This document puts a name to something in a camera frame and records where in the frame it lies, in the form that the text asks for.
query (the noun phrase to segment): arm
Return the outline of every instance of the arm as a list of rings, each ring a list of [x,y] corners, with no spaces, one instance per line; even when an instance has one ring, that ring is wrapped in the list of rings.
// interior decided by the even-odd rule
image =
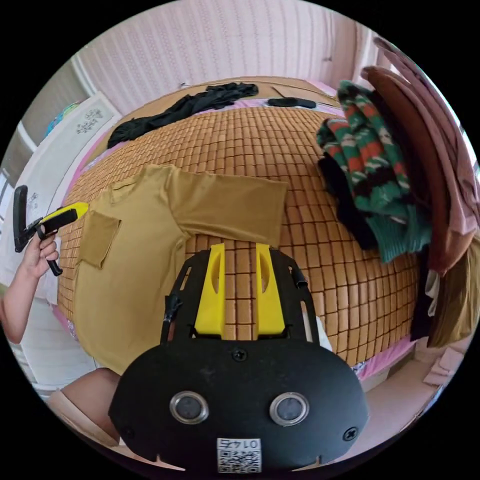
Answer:
[[[59,257],[56,248],[53,237],[40,241],[35,234],[5,296],[0,299],[0,322],[7,339],[14,344],[22,341],[39,280],[49,269],[47,260]]]

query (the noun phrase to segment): pink wall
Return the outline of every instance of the pink wall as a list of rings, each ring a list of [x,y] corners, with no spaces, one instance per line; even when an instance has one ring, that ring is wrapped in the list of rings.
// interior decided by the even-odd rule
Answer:
[[[264,75],[336,87],[376,63],[372,35],[307,1],[177,0],[111,28],[78,57],[126,115],[184,82]]]

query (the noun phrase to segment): screw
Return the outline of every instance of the screw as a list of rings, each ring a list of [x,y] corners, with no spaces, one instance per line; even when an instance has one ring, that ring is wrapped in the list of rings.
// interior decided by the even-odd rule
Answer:
[[[135,436],[135,432],[133,431],[133,429],[129,426],[124,426],[122,429],[121,429],[121,437],[123,439],[130,439],[132,440]]]
[[[236,362],[244,362],[247,359],[247,352],[245,350],[243,350],[242,348],[236,348],[232,352],[231,357]]]
[[[351,442],[357,436],[358,432],[359,432],[358,428],[353,426],[343,434],[343,439],[346,442]]]

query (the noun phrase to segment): t-shirt sleeve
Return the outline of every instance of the t-shirt sleeve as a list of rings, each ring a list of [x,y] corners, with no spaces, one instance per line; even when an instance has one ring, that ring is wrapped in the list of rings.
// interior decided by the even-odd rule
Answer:
[[[174,169],[167,195],[171,213],[186,233],[277,248],[287,188],[263,178]]]

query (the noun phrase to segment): mustard yellow t-shirt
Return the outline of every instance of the mustard yellow t-shirt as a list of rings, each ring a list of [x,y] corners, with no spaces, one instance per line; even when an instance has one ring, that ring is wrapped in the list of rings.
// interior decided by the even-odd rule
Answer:
[[[160,342],[165,295],[194,234],[277,247],[287,184],[144,167],[112,184],[85,218],[73,299],[83,348],[122,374]]]

